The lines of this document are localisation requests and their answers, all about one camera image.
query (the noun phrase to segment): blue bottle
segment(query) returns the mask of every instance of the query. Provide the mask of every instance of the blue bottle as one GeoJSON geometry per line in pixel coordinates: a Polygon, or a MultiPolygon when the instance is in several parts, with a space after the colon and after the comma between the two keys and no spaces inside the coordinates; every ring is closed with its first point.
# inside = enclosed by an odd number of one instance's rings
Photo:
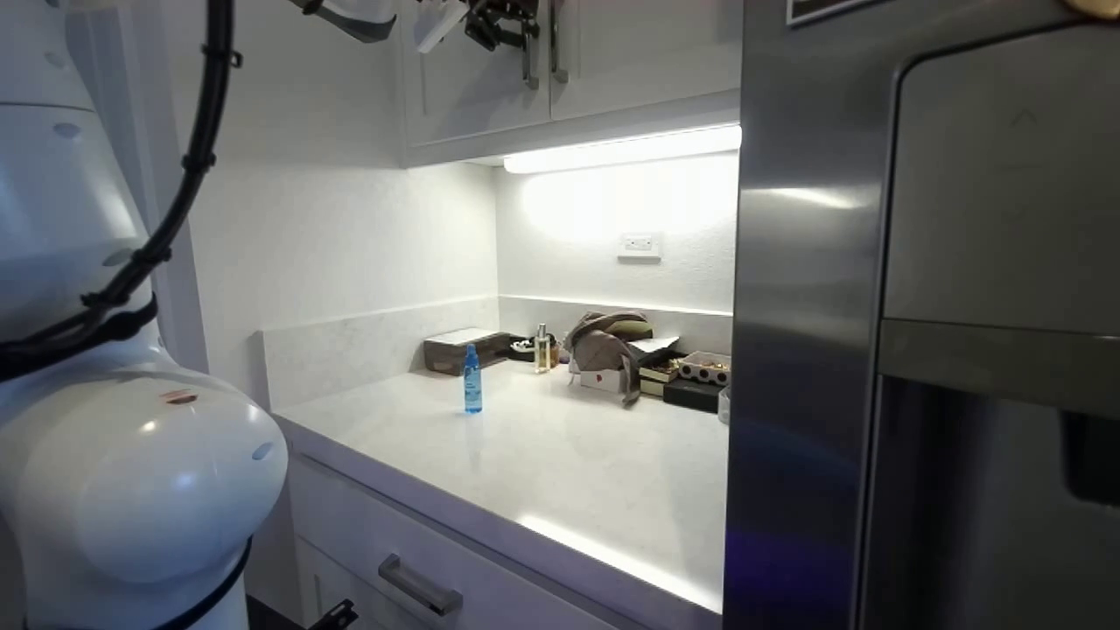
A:
{"type": "Polygon", "coordinates": [[[482,412],[482,361],[475,345],[464,345],[460,356],[460,410],[464,412],[482,412]]]}

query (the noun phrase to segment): under-cabinet light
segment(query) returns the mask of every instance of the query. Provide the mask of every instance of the under-cabinet light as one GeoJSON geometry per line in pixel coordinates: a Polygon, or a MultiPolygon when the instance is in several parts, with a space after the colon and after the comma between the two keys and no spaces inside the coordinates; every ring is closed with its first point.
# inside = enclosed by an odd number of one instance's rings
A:
{"type": "Polygon", "coordinates": [[[692,128],[673,128],[673,132],[507,154],[505,167],[510,176],[576,170],[576,167],[605,167],[605,163],[634,163],[634,160],[692,158],[692,154],[731,154],[739,146],[741,146],[741,127],[726,122],[726,127],[692,127],[692,128]]]}

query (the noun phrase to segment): stainless steel refrigerator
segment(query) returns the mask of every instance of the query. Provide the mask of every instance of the stainless steel refrigerator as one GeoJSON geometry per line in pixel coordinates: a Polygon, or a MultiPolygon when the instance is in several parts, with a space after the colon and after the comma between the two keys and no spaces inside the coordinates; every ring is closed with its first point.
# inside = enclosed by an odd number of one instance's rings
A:
{"type": "Polygon", "coordinates": [[[746,0],[741,109],[724,626],[1120,626],[1120,24],[746,0]]]}

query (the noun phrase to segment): kitchen counter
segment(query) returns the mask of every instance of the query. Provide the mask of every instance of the kitchen counter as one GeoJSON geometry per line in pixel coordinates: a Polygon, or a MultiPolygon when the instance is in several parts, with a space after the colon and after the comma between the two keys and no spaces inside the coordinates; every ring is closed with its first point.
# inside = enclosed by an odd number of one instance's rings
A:
{"type": "Polygon", "coordinates": [[[459,377],[401,375],[277,412],[297,451],[556,582],[601,582],[601,563],[699,615],[722,608],[726,426],[715,412],[621,410],[573,388],[568,366],[529,363],[485,366],[482,396],[464,416],[459,377]]]}

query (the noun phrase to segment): white countertop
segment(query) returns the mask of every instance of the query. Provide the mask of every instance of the white countertop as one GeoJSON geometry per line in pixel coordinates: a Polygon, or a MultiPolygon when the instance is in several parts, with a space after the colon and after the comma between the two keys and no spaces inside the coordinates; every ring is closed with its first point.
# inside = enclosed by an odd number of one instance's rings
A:
{"type": "Polygon", "coordinates": [[[568,549],[702,608],[722,608],[726,426],[639,400],[576,391],[568,370],[482,370],[485,410],[460,380],[401,375],[277,410],[395,471],[517,521],[568,549]]]}

